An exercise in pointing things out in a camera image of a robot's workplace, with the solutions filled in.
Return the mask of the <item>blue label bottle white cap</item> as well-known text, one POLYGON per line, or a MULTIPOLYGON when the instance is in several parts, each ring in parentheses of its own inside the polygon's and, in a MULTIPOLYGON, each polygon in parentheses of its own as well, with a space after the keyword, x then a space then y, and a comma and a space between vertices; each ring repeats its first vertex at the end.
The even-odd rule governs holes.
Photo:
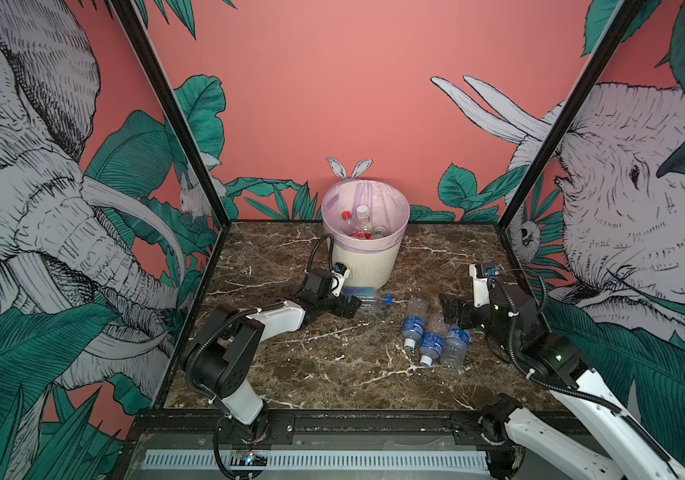
POLYGON ((414 351, 425 334, 428 312, 429 304, 423 298, 414 297, 409 302, 401 329, 406 350, 414 351))

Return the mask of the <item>crushed clear plastic bottle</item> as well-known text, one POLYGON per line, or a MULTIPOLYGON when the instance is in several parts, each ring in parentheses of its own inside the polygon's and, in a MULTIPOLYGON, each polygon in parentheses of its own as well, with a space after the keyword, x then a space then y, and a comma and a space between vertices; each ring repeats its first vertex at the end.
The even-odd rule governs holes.
POLYGON ((460 328, 458 324, 451 325, 445 337, 442 364, 450 368, 462 368, 471 343, 472 334, 469 330, 460 328))

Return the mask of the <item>red label cola bottle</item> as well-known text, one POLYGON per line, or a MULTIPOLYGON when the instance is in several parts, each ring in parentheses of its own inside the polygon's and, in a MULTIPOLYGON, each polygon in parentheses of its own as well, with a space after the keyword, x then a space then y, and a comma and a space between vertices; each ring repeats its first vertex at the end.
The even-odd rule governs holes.
POLYGON ((340 214, 340 220, 342 220, 342 227, 340 228, 342 229, 342 232, 344 232, 346 236, 357 238, 360 230, 352 212, 342 212, 342 214, 340 214))

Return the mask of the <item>red green label clear bottle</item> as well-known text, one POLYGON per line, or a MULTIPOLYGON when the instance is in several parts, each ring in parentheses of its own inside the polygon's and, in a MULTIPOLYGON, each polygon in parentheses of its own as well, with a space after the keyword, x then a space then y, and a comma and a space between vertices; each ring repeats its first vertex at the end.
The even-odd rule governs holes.
POLYGON ((361 239, 371 239, 373 234, 371 210, 368 205, 359 205, 356 208, 357 233, 361 239))

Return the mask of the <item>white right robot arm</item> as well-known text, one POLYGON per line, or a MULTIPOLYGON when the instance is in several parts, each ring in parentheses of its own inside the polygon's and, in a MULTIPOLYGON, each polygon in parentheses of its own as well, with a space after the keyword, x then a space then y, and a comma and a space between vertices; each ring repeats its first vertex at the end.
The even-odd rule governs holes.
POLYGON ((475 429, 484 442, 533 452, 573 479, 685 479, 685 466, 616 398, 583 352, 552 330, 544 316, 548 298, 489 277, 476 280, 471 296, 443 294, 440 304, 446 324, 482 330, 490 350, 566 406, 604 453, 572 440, 505 394, 478 414, 475 429))

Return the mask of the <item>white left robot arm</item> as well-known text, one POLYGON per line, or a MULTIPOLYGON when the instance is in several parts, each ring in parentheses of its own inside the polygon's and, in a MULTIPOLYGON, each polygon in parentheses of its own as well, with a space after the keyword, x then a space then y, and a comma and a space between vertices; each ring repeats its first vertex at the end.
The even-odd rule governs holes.
POLYGON ((362 305, 357 296, 294 298, 250 309, 218 306, 182 354, 188 390, 216 404, 230 419, 248 427, 262 423, 266 404, 248 372, 260 344, 301 330, 324 314, 352 319, 362 305))

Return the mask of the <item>cream ribbed waste bin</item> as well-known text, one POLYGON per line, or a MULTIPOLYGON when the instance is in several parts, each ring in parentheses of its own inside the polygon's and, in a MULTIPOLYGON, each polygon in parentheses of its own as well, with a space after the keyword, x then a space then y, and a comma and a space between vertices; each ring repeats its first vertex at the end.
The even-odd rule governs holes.
POLYGON ((332 262, 348 269, 346 286, 382 288, 392 276, 402 239, 398 235, 370 240, 336 236, 332 262))

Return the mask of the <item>purple bin liner bag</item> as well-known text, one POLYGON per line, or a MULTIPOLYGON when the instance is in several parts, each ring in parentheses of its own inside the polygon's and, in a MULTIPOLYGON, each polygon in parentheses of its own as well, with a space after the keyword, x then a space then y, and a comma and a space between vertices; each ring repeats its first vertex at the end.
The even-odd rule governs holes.
POLYGON ((394 186, 375 180, 348 180, 334 184, 322 200, 322 221, 334 236, 336 249, 353 253, 380 253, 399 248, 410 219, 407 198, 394 186), (356 208, 367 206, 373 227, 384 227, 386 236, 358 239, 349 235, 343 213, 357 216, 356 208))

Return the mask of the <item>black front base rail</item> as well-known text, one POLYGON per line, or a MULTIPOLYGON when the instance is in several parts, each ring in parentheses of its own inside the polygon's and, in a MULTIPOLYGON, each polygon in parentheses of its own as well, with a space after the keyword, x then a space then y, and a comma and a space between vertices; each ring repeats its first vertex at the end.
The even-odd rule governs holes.
POLYGON ((302 435, 407 436, 451 438, 458 446, 481 446, 479 414, 474 410, 272 409, 264 445, 288 445, 302 435))

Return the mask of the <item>black left corner frame post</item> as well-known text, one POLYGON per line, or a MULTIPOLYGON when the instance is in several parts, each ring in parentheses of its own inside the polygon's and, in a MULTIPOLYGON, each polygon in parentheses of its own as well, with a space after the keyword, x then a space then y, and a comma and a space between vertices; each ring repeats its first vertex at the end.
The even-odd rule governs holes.
POLYGON ((132 49, 134 49, 140 65, 142 65, 144 74, 148 77, 148 82, 150 82, 150 86, 152 86, 152 90, 154 90, 154 94, 156 94, 156 98, 158 98, 158 102, 162 106, 166 119, 170 121, 172 131, 174 131, 178 142, 180 142, 180 147, 182 147, 186 160, 188 160, 192 170, 194 170, 194 174, 196 174, 196 178, 200 181, 200 186, 204 190, 208 205, 212 208, 214 218, 218 220, 220 226, 230 228, 232 221, 228 218, 224 204, 220 201, 220 196, 218 196, 214 185, 212 185, 212 177, 210 177, 210 173, 208 173, 206 166, 204 166, 202 154, 200 154, 200 149, 196 145, 190 125, 188 125, 186 117, 182 114, 182 108, 180 108, 180 103, 176 99, 174 89, 170 86, 168 76, 166 76, 166 72, 162 69, 162 64, 160 64, 160 60, 156 56, 156 50, 154 50, 154 46, 152 46, 152 42, 150 42, 150 38, 146 34, 146 27, 142 24, 138 7, 136 7, 134 1, 124 0, 112 0, 110 5, 112 5, 112 9, 116 12, 118 21, 120 21, 128 41, 132 44, 132 49))

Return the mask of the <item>black corner frame post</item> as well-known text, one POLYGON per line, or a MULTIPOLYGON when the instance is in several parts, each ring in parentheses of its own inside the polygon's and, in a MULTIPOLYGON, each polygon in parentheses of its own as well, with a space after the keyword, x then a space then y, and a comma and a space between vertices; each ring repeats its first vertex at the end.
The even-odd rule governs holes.
POLYGON ((567 98, 562 112, 557 117, 555 125, 543 141, 535 159, 529 167, 519 188, 516 190, 511 203, 498 221, 498 230, 510 227, 515 215, 524 204, 530 191, 540 179, 550 160, 554 157, 556 148, 563 140, 568 129, 582 109, 591 90, 605 71, 615 52, 619 48, 631 24, 644 7, 643 0, 620 1, 609 23, 605 27, 598 45, 583 70, 580 78, 567 98))
POLYGON ((212 185, 212 177, 210 177, 210 173, 208 173, 206 166, 204 166, 202 154, 200 154, 200 149, 196 145, 190 125, 188 125, 186 117, 182 114, 182 108, 180 108, 180 103, 176 99, 174 89, 170 86, 168 76, 166 76, 166 72, 162 69, 162 64, 160 64, 160 60, 156 56, 156 50, 154 50, 154 46, 152 46, 152 42, 150 42, 150 38, 146 34, 146 27, 142 24, 138 7, 136 7, 134 1, 124 0, 112 0, 110 5, 112 5, 112 9, 116 12, 118 21, 120 21, 128 41, 132 44, 132 49, 134 49, 140 65, 142 65, 144 74, 148 77, 148 82, 150 82, 150 86, 152 86, 152 90, 154 90, 154 94, 156 94, 156 98, 158 98, 158 102, 162 106, 166 119, 170 121, 172 131, 174 131, 178 142, 180 142, 180 147, 182 147, 186 160, 188 160, 192 170, 194 170, 194 174, 196 174, 196 178, 200 181, 200 186, 204 190, 208 205, 212 208, 214 218, 218 220, 220 226, 230 228, 232 221, 228 218, 224 204, 220 201, 220 196, 218 196, 214 185, 212 185))

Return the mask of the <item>black right corner frame post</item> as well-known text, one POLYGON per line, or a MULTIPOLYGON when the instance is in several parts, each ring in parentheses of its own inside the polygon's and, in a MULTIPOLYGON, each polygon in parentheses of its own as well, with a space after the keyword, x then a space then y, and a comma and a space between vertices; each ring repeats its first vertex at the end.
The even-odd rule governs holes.
POLYGON ((529 167, 519 188, 516 190, 511 203, 498 221, 498 230, 510 227, 515 215, 524 204, 530 191, 540 179, 550 160, 554 157, 556 148, 563 140, 568 129, 582 109, 591 90, 605 71, 615 52, 619 48, 631 24, 644 7, 643 0, 620 1, 609 23, 605 27, 598 45, 583 70, 580 78, 567 98, 562 112, 557 117, 555 125, 543 141, 535 159, 529 167))

